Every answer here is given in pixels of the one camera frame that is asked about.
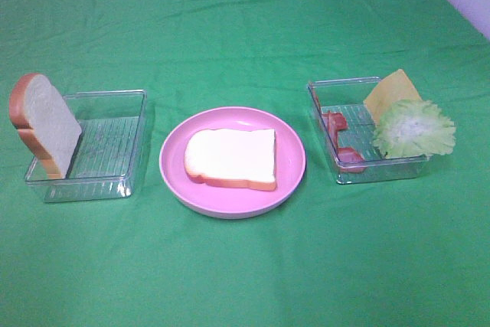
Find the green tablecloth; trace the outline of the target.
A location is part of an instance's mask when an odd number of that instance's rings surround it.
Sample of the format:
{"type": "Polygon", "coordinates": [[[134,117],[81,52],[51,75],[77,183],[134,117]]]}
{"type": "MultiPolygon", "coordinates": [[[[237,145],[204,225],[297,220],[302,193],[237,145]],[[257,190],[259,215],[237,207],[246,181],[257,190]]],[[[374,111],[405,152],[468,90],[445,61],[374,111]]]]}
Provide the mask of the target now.
{"type": "Polygon", "coordinates": [[[1,0],[3,326],[487,326],[489,44],[446,0],[1,0]],[[419,178],[338,185],[310,80],[403,69],[456,123],[419,178]],[[126,199],[44,204],[8,118],[18,78],[144,89],[145,180],[126,199]],[[242,221],[162,181],[160,147],[216,106],[284,119],[295,194],[242,221]]]}

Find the green lettuce leaf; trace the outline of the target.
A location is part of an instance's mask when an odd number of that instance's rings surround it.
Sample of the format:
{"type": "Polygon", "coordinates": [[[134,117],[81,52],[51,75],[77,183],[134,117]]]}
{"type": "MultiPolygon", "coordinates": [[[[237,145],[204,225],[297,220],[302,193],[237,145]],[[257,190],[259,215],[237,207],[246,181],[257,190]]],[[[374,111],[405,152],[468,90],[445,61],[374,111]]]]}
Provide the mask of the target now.
{"type": "Polygon", "coordinates": [[[381,115],[373,146],[388,159],[448,155],[456,144],[456,125],[427,100],[398,100],[381,115]]]}

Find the yellow cheese slice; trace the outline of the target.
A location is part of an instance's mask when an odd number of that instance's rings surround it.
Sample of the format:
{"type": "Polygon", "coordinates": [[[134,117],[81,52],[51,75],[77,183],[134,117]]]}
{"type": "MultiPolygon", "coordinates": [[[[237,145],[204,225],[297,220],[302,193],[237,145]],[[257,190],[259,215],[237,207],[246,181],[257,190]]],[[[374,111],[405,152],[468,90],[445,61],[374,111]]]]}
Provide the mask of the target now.
{"type": "Polygon", "coordinates": [[[364,99],[364,106],[370,113],[374,124],[377,125],[388,108],[399,100],[422,100],[403,69],[394,71],[378,82],[364,99]]]}

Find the left clear plastic tray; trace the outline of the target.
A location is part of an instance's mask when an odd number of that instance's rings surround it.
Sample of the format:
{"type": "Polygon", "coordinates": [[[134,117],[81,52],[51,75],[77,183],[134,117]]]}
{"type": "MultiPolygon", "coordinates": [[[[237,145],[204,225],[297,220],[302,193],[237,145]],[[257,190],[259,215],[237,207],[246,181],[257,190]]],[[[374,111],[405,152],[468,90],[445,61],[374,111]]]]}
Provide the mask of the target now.
{"type": "Polygon", "coordinates": [[[129,197],[141,172],[147,93],[81,92],[64,101],[82,128],[67,176],[49,179],[33,158],[24,183],[44,203],[129,197]]]}

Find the pink round plate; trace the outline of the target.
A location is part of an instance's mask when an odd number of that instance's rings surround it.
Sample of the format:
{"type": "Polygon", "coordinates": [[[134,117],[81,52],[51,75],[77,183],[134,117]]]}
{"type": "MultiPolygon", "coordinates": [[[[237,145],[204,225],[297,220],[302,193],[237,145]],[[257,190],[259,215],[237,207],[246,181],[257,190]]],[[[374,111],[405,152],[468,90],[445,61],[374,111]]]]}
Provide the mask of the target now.
{"type": "Polygon", "coordinates": [[[264,214],[288,199],[302,180],[306,157],[297,133],[277,116],[251,107],[223,106],[198,113],[174,128],[162,145],[158,163],[164,182],[188,208],[207,216],[241,219],[264,214]],[[187,176],[188,140],[199,130],[219,128],[276,131],[276,190],[213,187],[187,176]]]}

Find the clear plastic tray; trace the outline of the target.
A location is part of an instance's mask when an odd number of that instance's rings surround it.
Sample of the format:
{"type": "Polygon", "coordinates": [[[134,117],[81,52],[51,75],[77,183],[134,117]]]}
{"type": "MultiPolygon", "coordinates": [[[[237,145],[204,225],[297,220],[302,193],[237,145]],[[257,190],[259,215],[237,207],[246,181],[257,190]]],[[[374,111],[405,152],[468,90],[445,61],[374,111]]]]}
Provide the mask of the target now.
{"type": "Polygon", "coordinates": [[[379,77],[359,77],[339,80],[314,81],[322,112],[328,110],[342,113],[348,128],[338,133],[341,147],[352,147],[364,161],[349,164],[338,160],[327,133],[327,127],[316,109],[312,94],[312,119],[316,135],[328,160],[328,166],[339,184],[357,184],[374,181],[390,181],[417,177],[429,158],[422,155],[408,158],[388,159],[373,146],[374,122],[363,100],[380,82],[379,77]]]}
{"type": "Polygon", "coordinates": [[[82,128],[67,176],[49,179],[33,158],[24,183],[44,203],[129,197],[141,172],[147,93],[81,92],[64,101],[82,128]]]}

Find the bread slice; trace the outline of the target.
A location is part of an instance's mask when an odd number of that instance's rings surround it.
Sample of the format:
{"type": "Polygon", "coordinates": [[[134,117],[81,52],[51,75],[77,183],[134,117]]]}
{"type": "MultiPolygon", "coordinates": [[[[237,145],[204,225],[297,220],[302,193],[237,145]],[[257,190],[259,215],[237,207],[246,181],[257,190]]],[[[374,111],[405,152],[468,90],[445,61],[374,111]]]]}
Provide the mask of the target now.
{"type": "Polygon", "coordinates": [[[50,80],[38,73],[22,76],[9,97],[8,114],[48,178],[65,178],[82,128],[50,80]]]}
{"type": "Polygon", "coordinates": [[[185,171],[197,183],[260,191],[276,189],[276,131],[203,129],[188,141],[185,171]]]}

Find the right clear plastic tray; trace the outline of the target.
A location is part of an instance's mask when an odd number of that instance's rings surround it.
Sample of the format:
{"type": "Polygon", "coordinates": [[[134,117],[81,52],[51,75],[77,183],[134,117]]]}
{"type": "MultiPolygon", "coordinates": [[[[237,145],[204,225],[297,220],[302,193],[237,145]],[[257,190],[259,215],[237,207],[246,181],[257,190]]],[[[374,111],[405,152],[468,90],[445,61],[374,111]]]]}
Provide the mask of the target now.
{"type": "Polygon", "coordinates": [[[374,181],[390,181],[417,177],[429,158],[422,155],[408,158],[388,159],[373,146],[374,122],[363,100],[380,82],[379,77],[359,77],[339,80],[314,81],[322,112],[328,110],[342,113],[348,128],[338,133],[341,147],[352,147],[364,161],[349,164],[338,160],[327,133],[327,127],[316,109],[312,94],[312,119],[316,135],[328,160],[328,166],[339,184],[357,184],[374,181]]]}

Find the bacon strip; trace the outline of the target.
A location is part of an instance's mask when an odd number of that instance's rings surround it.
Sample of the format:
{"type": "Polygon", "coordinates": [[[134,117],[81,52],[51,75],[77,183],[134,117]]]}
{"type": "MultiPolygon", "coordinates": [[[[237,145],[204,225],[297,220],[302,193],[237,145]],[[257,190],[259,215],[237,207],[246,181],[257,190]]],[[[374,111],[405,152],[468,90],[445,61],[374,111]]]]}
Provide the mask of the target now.
{"type": "Polygon", "coordinates": [[[309,82],[309,89],[312,94],[315,107],[320,112],[322,120],[326,124],[327,130],[329,132],[337,132],[339,130],[347,129],[348,124],[346,118],[342,115],[342,113],[334,113],[331,112],[330,110],[328,110],[326,113],[322,112],[319,97],[315,92],[315,87],[313,86],[313,82],[309,82]]]}
{"type": "Polygon", "coordinates": [[[337,157],[338,157],[338,160],[340,162],[347,162],[349,164],[354,164],[354,163],[361,163],[364,161],[364,158],[363,156],[358,153],[356,150],[354,150],[352,147],[341,147],[339,144],[338,144],[338,133],[342,131],[342,130],[339,130],[337,132],[329,132],[327,130],[327,133],[328,133],[328,137],[330,139],[330,141],[332,142],[332,145],[335,149],[335,153],[337,154],[337,157]]]}

